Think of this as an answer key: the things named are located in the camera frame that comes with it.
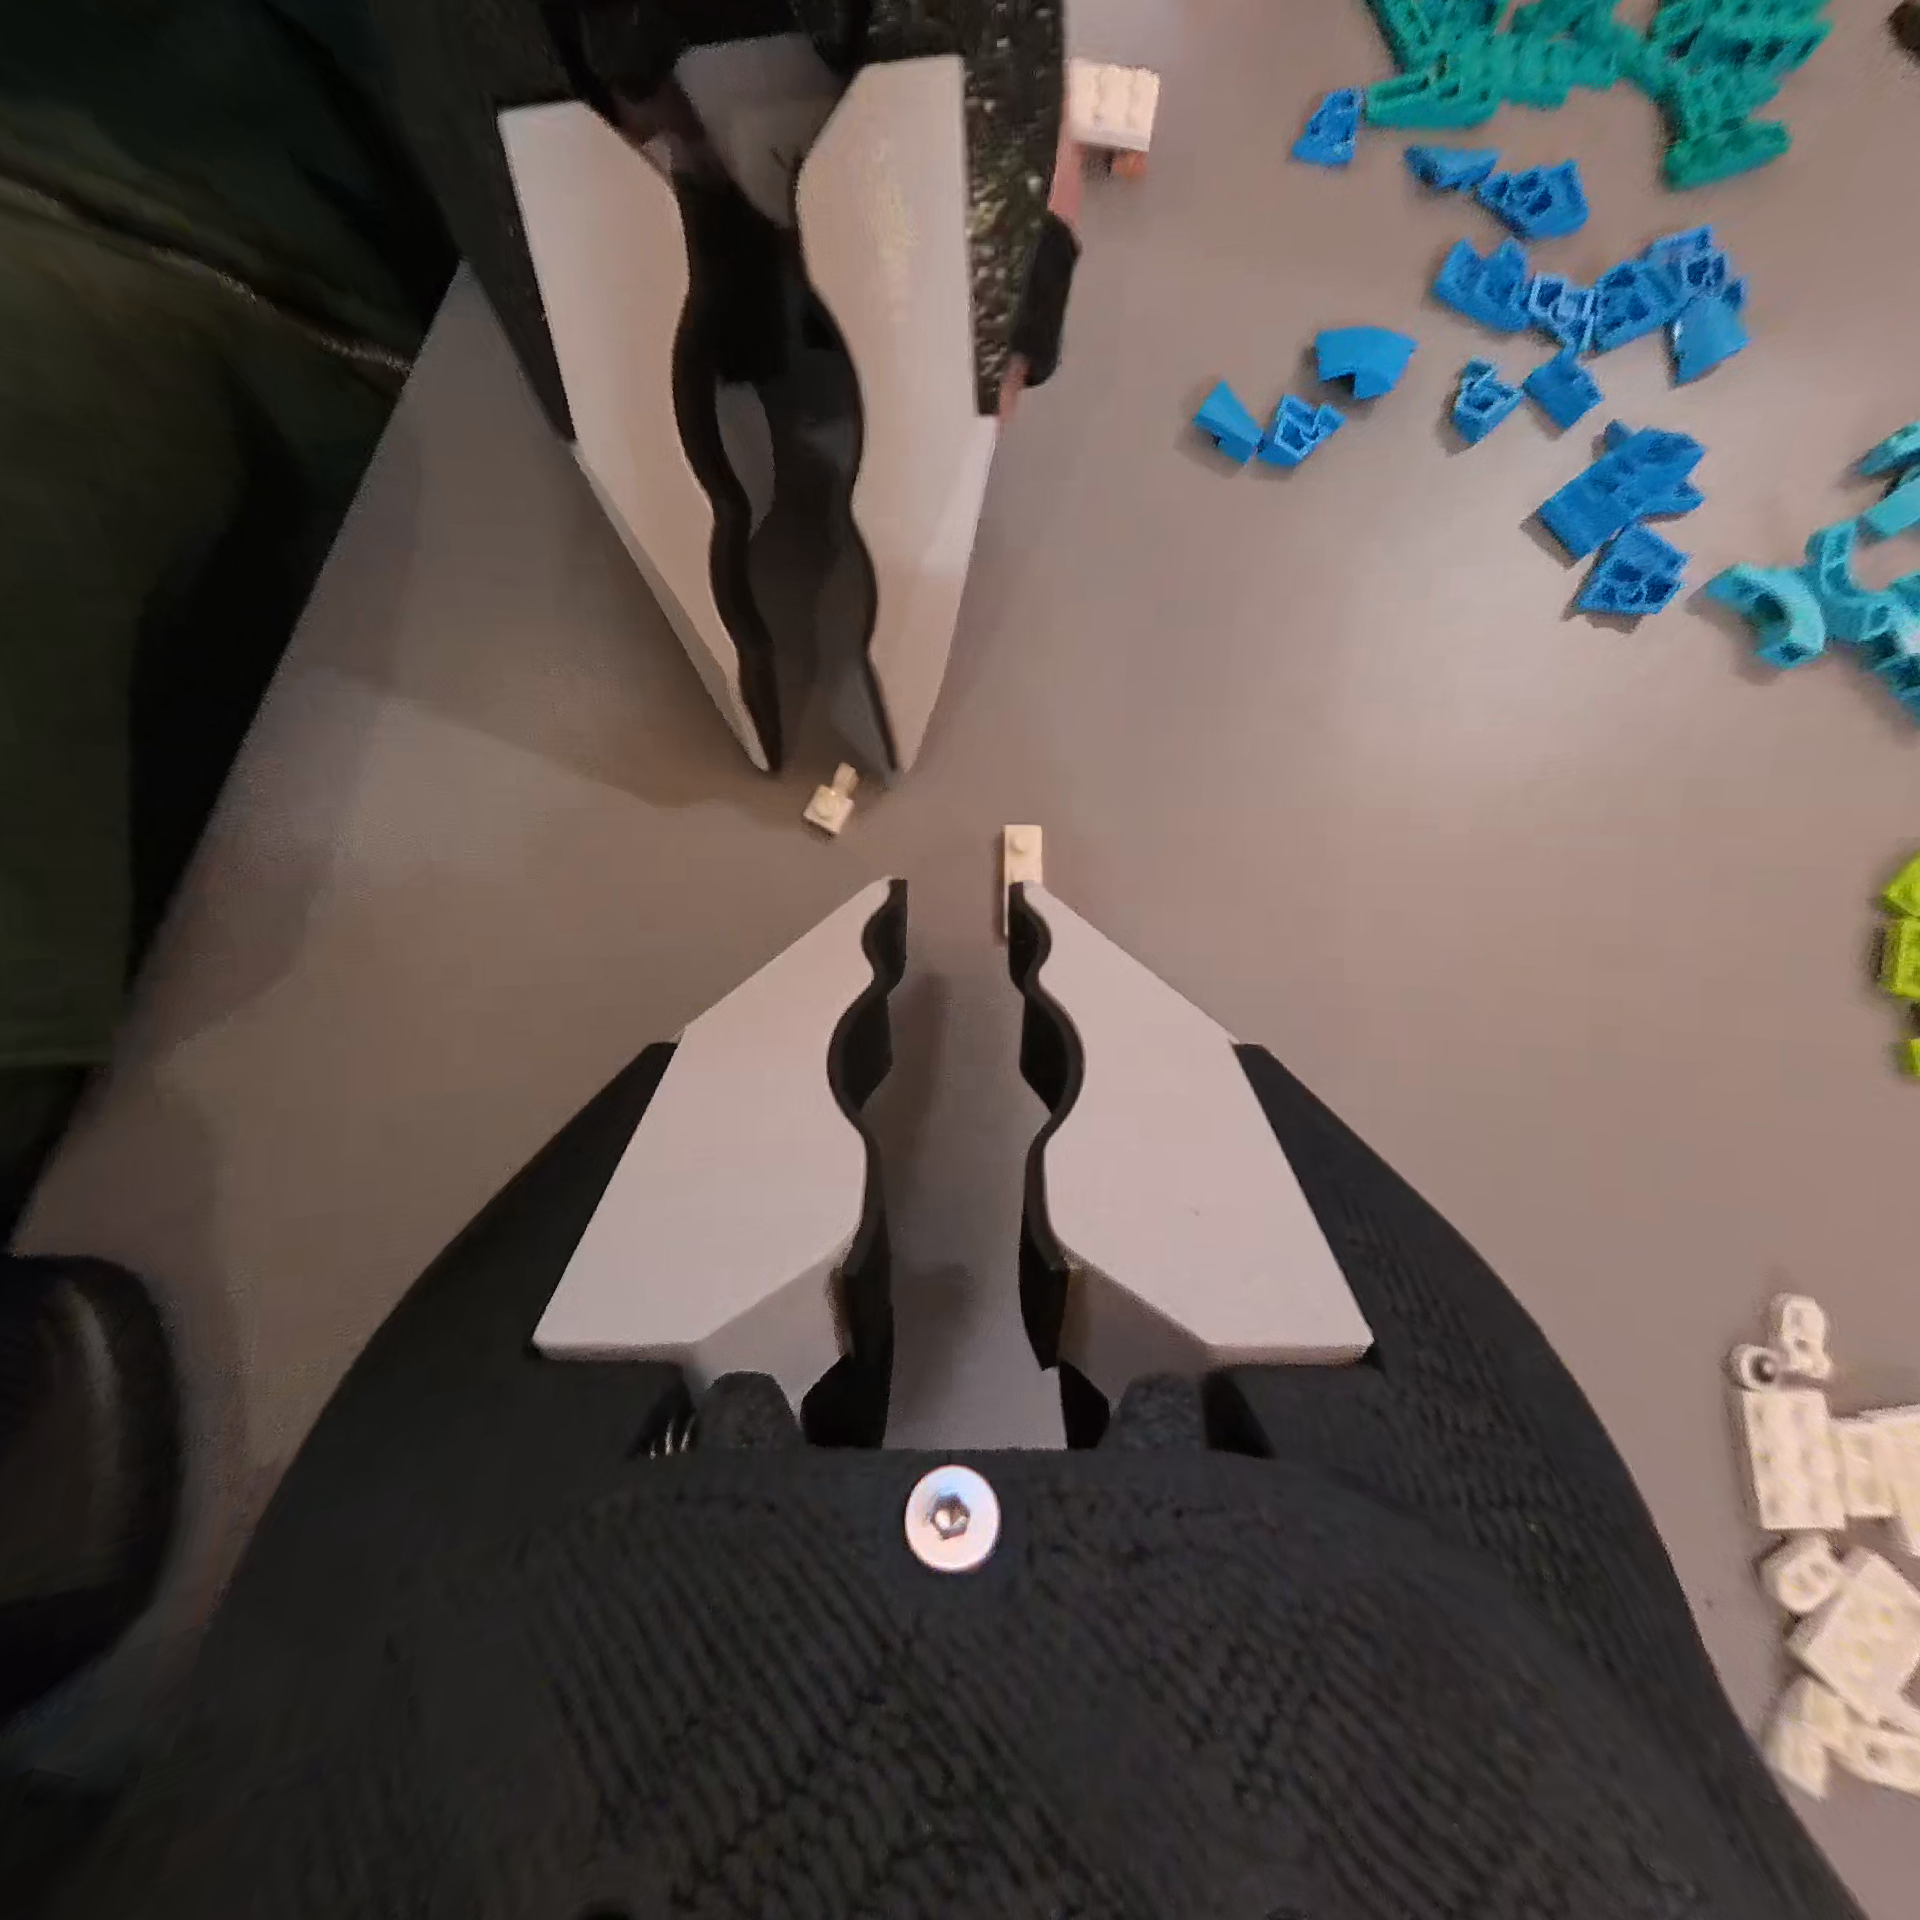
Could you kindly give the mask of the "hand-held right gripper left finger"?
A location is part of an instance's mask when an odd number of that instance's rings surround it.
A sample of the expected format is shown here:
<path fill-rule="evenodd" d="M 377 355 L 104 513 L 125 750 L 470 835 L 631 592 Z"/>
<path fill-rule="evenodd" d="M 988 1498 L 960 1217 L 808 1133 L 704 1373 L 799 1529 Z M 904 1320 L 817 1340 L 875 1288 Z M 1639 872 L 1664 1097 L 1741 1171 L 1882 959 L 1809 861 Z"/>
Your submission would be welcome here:
<path fill-rule="evenodd" d="M 867 1107 L 896 1063 L 908 887 L 875 879 L 669 1046 L 534 1330 L 692 1394 L 763 1376 L 826 1447 L 878 1447 L 896 1314 Z"/>

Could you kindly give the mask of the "person's green jacket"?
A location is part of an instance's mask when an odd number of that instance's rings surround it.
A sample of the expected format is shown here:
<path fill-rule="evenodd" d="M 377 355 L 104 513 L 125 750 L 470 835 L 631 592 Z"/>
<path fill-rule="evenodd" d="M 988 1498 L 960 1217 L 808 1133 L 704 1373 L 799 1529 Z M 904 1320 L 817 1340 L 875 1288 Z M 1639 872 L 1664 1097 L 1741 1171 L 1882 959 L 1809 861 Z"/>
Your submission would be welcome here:
<path fill-rule="evenodd" d="M 155 750 L 274 670 L 453 249 L 371 3 L 4 3 L 4 1072 L 100 1061 Z"/>

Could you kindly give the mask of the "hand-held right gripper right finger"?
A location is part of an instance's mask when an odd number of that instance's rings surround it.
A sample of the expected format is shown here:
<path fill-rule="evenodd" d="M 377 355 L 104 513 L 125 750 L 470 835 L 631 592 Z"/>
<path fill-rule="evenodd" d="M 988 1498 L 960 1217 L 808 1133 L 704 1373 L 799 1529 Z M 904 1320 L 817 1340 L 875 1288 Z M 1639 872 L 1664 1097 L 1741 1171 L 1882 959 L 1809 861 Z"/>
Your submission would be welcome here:
<path fill-rule="evenodd" d="M 1251 1077 L 1251 1049 L 1047 887 L 1005 891 L 1019 1320 L 1067 1447 L 1138 1379 L 1354 1365 L 1375 1335 Z"/>

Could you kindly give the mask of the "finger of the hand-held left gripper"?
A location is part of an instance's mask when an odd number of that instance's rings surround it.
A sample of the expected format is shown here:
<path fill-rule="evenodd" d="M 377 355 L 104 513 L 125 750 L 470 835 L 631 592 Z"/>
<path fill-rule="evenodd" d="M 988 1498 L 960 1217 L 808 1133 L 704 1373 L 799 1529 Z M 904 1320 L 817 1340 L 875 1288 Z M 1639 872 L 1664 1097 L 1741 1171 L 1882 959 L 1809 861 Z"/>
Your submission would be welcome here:
<path fill-rule="evenodd" d="M 693 273 L 676 184 L 591 105 L 495 130 L 576 466 L 747 764 L 782 762 L 770 639 L 743 579 L 747 499 L 683 363 Z"/>
<path fill-rule="evenodd" d="M 862 68 L 805 151 L 795 237 L 850 360 L 850 532 L 872 614 L 856 683 L 888 776 L 923 750 L 993 468 L 977 407 L 960 57 Z"/>

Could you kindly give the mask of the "pile of white lego pieces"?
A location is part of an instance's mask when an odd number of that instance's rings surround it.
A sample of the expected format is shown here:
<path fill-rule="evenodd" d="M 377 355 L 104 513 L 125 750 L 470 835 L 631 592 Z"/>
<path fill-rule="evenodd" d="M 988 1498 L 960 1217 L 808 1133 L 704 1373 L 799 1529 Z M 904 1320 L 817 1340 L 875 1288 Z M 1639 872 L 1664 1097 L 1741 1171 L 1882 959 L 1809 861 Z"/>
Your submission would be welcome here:
<path fill-rule="evenodd" d="M 1756 1583 L 1783 1631 L 1760 1738 L 1787 1788 L 1917 1800 L 1917 1403 L 1834 1403 L 1831 1318 L 1775 1294 L 1725 1356 Z"/>

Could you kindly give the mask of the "pile of lime lego pieces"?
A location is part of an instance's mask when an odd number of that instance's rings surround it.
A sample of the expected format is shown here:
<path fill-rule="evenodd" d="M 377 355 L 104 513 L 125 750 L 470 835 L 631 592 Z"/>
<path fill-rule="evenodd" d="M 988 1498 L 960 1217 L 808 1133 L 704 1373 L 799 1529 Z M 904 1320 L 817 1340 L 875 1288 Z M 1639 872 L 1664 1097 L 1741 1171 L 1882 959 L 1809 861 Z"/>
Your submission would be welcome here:
<path fill-rule="evenodd" d="M 1912 852 L 1879 891 L 1877 985 L 1901 1010 L 1901 1037 L 1894 1044 L 1895 1068 L 1917 1080 L 1917 870 Z"/>

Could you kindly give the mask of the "pile of teal lego pieces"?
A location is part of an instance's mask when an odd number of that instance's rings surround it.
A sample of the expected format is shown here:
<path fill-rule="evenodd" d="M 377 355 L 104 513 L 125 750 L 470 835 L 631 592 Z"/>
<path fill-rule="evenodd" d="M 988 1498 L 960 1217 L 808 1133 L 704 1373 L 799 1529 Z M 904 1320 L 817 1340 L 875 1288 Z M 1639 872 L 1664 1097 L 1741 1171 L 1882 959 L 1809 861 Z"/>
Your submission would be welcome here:
<path fill-rule="evenodd" d="M 1770 114 L 1831 33 L 1825 2 L 1368 2 L 1394 59 L 1362 92 L 1379 130 L 1466 132 L 1501 108 L 1553 112 L 1574 92 L 1635 89 L 1664 127 L 1662 177 L 1693 189 L 1756 174 L 1791 147 Z"/>

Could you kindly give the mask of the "pile of turquoise lego pieces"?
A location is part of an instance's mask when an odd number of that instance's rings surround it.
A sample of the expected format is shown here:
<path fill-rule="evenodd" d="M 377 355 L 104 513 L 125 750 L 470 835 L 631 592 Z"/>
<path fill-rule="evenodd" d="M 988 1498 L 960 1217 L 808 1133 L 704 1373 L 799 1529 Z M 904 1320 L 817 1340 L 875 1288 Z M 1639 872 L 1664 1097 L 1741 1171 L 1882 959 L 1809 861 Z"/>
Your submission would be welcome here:
<path fill-rule="evenodd" d="M 1859 579 L 1858 560 L 1866 547 L 1916 535 L 1917 421 L 1870 445 L 1855 474 L 1884 485 L 1863 512 L 1816 528 L 1797 563 L 1724 567 L 1704 596 L 1739 619 L 1763 668 L 1786 672 L 1841 654 L 1916 723 L 1917 571 L 1873 585 Z"/>

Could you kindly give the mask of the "person's left hand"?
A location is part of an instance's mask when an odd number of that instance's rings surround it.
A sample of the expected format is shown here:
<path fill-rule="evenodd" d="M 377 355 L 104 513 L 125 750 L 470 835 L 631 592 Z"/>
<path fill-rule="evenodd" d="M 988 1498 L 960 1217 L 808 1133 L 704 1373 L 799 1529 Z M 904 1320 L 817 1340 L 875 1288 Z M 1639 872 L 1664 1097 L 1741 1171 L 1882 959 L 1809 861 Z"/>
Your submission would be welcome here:
<path fill-rule="evenodd" d="M 997 420 L 1011 420 L 1019 397 L 1041 388 L 1058 370 L 1067 302 L 1081 258 L 1079 205 L 1083 161 L 1073 139 L 1064 139 L 1051 170 L 1050 194 L 1015 306 L 1010 350 L 997 395 Z"/>

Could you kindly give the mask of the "pile of blue lego pieces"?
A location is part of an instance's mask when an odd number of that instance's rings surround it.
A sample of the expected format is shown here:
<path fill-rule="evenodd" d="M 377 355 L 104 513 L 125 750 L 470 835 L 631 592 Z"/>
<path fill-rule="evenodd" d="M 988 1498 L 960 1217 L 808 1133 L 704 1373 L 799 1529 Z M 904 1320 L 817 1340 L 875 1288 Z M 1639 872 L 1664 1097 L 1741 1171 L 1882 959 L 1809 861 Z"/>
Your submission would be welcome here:
<path fill-rule="evenodd" d="M 1338 88 L 1313 103 L 1290 156 L 1320 170 L 1347 166 L 1357 151 L 1362 88 Z M 1594 282 L 1540 270 L 1524 242 L 1572 237 L 1589 204 L 1578 161 L 1504 167 L 1496 149 L 1435 144 L 1403 147 L 1412 179 L 1435 195 L 1463 195 L 1492 213 L 1504 237 L 1492 251 L 1459 240 L 1444 253 L 1430 291 L 1458 319 L 1505 340 L 1538 338 L 1552 353 L 1524 377 L 1470 358 L 1456 372 L 1449 432 L 1473 448 L 1522 405 L 1553 432 L 1569 433 L 1602 404 L 1595 358 L 1662 335 L 1675 384 L 1693 382 L 1735 358 L 1747 344 L 1746 282 L 1733 273 L 1710 225 L 1653 237 Z M 1403 380 L 1418 350 L 1414 335 L 1382 325 L 1320 330 L 1309 346 L 1322 388 L 1342 388 L 1350 404 L 1383 400 Z M 1228 382 L 1216 382 L 1191 414 L 1197 437 L 1235 463 L 1295 469 L 1345 424 L 1332 400 L 1282 394 L 1264 415 Z M 1690 516 L 1704 502 L 1693 471 L 1704 448 L 1687 433 L 1609 421 L 1600 449 L 1552 491 L 1536 519 L 1569 562 L 1591 562 L 1574 596 L 1574 611 L 1642 619 L 1680 593 L 1690 556 L 1655 525 Z"/>

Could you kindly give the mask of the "white lego block brown feet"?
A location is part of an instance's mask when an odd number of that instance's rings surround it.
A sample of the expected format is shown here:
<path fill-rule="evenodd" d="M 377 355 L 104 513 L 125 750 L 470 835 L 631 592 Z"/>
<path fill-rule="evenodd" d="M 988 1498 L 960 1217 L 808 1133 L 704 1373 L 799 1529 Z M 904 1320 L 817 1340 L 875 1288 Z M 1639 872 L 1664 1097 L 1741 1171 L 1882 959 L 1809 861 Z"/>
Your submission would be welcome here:
<path fill-rule="evenodd" d="M 1162 75 L 1151 65 L 1066 59 L 1066 130 L 1079 156 L 1119 179 L 1146 172 Z"/>

